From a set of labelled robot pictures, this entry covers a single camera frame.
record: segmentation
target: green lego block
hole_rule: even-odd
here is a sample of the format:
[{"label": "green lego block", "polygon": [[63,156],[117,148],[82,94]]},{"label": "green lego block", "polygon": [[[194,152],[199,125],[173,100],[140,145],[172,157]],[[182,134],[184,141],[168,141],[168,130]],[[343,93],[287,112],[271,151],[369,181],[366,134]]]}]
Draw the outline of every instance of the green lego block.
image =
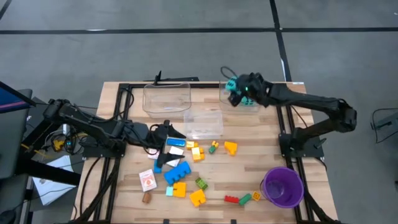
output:
[{"label": "green lego block", "polygon": [[209,153],[210,153],[210,154],[213,154],[215,151],[216,151],[216,147],[211,146],[211,147],[209,148]]},{"label": "green lego block", "polygon": [[197,186],[202,189],[202,190],[206,190],[206,188],[208,187],[208,185],[206,184],[206,182],[204,180],[202,180],[202,178],[197,178],[197,180],[195,180],[195,182],[197,183]]},{"label": "green lego block", "polygon": [[250,201],[250,199],[251,199],[251,194],[246,194],[245,196],[243,196],[243,198],[239,199],[239,205],[243,206],[245,203]]}]

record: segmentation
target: computer monitor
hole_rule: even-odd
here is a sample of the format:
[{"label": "computer monitor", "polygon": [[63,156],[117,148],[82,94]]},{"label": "computer monitor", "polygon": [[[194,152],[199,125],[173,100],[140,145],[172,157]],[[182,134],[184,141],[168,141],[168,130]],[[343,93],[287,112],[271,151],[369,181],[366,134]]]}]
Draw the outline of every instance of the computer monitor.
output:
[{"label": "computer monitor", "polygon": [[0,82],[0,113],[22,110],[31,106],[36,106],[33,100]]}]

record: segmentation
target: purple plastic cup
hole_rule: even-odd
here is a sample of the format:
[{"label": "purple plastic cup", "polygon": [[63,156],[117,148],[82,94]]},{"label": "purple plastic cup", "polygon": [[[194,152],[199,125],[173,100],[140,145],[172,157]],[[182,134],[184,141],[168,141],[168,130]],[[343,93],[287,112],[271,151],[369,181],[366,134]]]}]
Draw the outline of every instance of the purple plastic cup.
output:
[{"label": "purple plastic cup", "polygon": [[280,208],[296,207],[304,196],[304,186],[296,171],[286,167],[272,168],[264,176],[262,191]]}]

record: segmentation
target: blue lego block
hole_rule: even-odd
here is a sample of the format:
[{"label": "blue lego block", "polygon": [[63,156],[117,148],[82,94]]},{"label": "blue lego block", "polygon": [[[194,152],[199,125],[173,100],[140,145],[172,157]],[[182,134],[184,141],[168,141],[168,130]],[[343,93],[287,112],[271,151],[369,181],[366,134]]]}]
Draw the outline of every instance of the blue lego block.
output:
[{"label": "blue lego block", "polygon": [[174,191],[174,188],[172,186],[166,187],[166,196],[173,196],[173,191]]},{"label": "blue lego block", "polygon": [[166,144],[169,146],[180,146],[184,147],[185,146],[185,140],[184,139],[173,139],[173,138],[168,138],[166,140]]},{"label": "blue lego block", "polygon": [[162,168],[157,167],[156,163],[157,163],[157,159],[155,160],[155,164],[154,164],[154,173],[155,174],[161,174],[162,173]]},{"label": "blue lego block", "polygon": [[174,182],[179,181],[180,179],[184,178],[185,175],[190,173],[191,168],[189,168],[188,162],[184,161],[178,166],[174,167],[174,169],[164,173],[164,178],[168,184],[172,185]]}]

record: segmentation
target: yellow lego block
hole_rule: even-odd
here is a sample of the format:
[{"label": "yellow lego block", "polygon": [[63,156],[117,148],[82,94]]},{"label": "yellow lego block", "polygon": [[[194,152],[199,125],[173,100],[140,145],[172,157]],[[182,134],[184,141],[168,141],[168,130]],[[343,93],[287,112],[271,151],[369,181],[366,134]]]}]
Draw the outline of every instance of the yellow lego block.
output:
[{"label": "yellow lego block", "polygon": [[225,149],[229,152],[231,156],[235,156],[236,150],[238,149],[238,144],[235,142],[224,142]]},{"label": "yellow lego block", "polygon": [[213,141],[213,142],[211,143],[211,145],[214,146],[216,149],[218,148],[218,142],[216,142],[216,141]]},{"label": "yellow lego block", "polygon": [[174,197],[185,197],[185,191],[187,189],[187,183],[177,182],[173,185],[173,196]]},{"label": "yellow lego block", "polygon": [[198,143],[194,141],[187,141],[187,149],[191,150],[193,147],[198,147]]},{"label": "yellow lego block", "polygon": [[253,192],[252,198],[253,198],[255,201],[258,202],[258,201],[260,200],[260,198],[261,198],[261,195],[255,191],[255,192]]},{"label": "yellow lego block", "polygon": [[193,203],[193,206],[195,206],[195,207],[206,202],[205,193],[203,193],[202,189],[197,190],[194,193],[190,194],[189,198],[191,199],[191,202]]},{"label": "yellow lego block", "polygon": [[192,148],[192,157],[193,157],[193,161],[195,161],[195,162],[205,159],[205,152],[204,152],[203,148],[193,147]]}]

